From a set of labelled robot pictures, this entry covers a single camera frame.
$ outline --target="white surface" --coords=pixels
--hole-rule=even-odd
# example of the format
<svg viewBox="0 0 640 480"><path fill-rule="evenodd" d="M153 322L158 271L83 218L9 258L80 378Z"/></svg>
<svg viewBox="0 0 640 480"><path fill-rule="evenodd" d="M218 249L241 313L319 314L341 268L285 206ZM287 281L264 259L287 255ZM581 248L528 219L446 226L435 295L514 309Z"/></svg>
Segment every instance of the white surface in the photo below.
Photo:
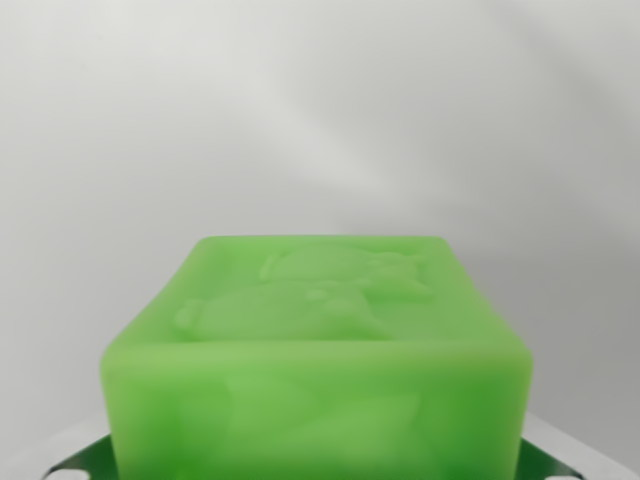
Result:
<svg viewBox="0 0 640 480"><path fill-rule="evenodd" d="M602 453L557 428L539 419L535 415L527 414L524 432L522 434L543 452L571 467L587 480L639 480L637 474L626 467L617 464ZM578 477L547 477L545 480L570 480Z"/></svg>
<svg viewBox="0 0 640 480"><path fill-rule="evenodd" d="M109 433L104 412L94 413L62 432L40 441L9 458L0 465L3 480L41 480L54 466L75 455ZM83 480L86 472L59 470L48 475L46 480Z"/></svg>
<svg viewBox="0 0 640 480"><path fill-rule="evenodd" d="M640 5L0 2L0 461L208 234L447 237L532 409L640 469Z"/></svg>

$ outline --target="green soap bar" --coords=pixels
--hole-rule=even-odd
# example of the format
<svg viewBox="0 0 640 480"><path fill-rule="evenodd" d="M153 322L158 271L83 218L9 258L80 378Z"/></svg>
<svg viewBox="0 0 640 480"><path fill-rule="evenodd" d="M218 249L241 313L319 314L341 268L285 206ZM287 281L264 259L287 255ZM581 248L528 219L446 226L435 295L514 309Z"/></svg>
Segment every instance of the green soap bar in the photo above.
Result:
<svg viewBox="0 0 640 480"><path fill-rule="evenodd" d="M212 237L102 381L122 480L512 480L531 368L440 238Z"/></svg>

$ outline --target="white backdrop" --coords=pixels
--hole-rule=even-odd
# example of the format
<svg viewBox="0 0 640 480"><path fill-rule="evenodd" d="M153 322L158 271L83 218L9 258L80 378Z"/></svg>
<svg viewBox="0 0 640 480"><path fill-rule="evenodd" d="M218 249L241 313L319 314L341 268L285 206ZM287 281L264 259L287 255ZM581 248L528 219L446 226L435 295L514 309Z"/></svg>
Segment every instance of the white backdrop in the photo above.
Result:
<svg viewBox="0 0 640 480"><path fill-rule="evenodd" d="M640 469L640 4L0 3L0 462L210 234L448 238L531 409Z"/></svg>

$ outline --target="embossed design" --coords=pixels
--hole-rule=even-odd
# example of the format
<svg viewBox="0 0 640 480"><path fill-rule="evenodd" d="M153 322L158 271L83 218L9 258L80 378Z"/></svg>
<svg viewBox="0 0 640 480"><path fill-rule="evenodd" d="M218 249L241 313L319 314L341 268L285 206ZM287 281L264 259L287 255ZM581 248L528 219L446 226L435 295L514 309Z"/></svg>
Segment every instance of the embossed design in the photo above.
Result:
<svg viewBox="0 0 640 480"><path fill-rule="evenodd" d="M271 257L261 279L333 280L379 298L425 300L432 291L419 279L423 262L423 257L397 252L372 253L345 245L316 244Z"/></svg>
<svg viewBox="0 0 640 480"><path fill-rule="evenodd" d="M357 288L331 281L276 281L189 300L175 323L201 341L390 338Z"/></svg>
<svg viewBox="0 0 640 480"><path fill-rule="evenodd" d="M317 244L270 257L260 285L188 300L175 325L193 340L384 340L371 299L424 301L422 257Z"/></svg>

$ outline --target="soap bar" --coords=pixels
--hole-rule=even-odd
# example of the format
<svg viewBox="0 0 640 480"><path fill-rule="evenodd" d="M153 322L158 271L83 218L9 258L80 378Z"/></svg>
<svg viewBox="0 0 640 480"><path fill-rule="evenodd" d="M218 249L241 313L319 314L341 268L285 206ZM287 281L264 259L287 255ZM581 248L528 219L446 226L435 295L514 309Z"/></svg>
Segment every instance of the soap bar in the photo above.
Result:
<svg viewBox="0 0 640 480"><path fill-rule="evenodd" d="M438 237L211 237L107 349L121 480L512 480L523 342Z"/></svg>

